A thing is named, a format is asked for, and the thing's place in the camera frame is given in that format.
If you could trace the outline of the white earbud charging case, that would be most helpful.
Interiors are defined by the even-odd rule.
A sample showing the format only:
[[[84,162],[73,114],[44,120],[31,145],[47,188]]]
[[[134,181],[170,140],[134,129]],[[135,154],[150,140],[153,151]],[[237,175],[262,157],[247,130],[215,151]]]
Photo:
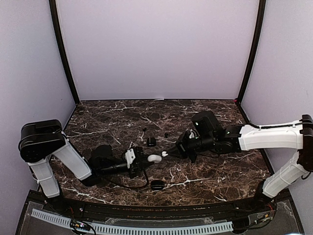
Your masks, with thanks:
[[[147,161],[158,164],[162,161],[162,157],[160,155],[152,154],[148,156]]]

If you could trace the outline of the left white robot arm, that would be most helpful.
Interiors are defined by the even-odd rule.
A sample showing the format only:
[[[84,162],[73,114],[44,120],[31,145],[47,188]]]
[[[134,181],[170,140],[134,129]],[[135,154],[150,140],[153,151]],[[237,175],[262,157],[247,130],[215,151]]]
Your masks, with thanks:
[[[129,148],[117,159],[112,154],[112,147],[106,144],[98,146],[92,151],[91,158],[86,160],[56,119],[25,124],[21,129],[18,149],[44,195],[50,199],[50,206],[58,213],[66,213],[69,203],[61,196],[62,190],[49,163],[50,157],[60,160],[87,187],[100,183],[107,175],[127,172],[132,179],[162,160],[159,155],[145,155],[141,147]]]

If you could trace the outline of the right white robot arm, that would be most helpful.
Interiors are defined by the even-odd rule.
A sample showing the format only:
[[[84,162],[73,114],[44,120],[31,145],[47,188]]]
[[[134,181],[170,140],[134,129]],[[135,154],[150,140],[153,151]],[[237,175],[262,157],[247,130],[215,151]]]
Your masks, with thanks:
[[[313,119],[303,115],[300,120],[274,125],[230,125],[223,128],[212,111],[192,116],[194,129],[185,130],[175,146],[163,155],[177,156],[195,162],[201,152],[228,154],[253,149],[295,149],[291,159],[263,180],[250,200],[250,209],[261,212],[280,191],[313,170]]]

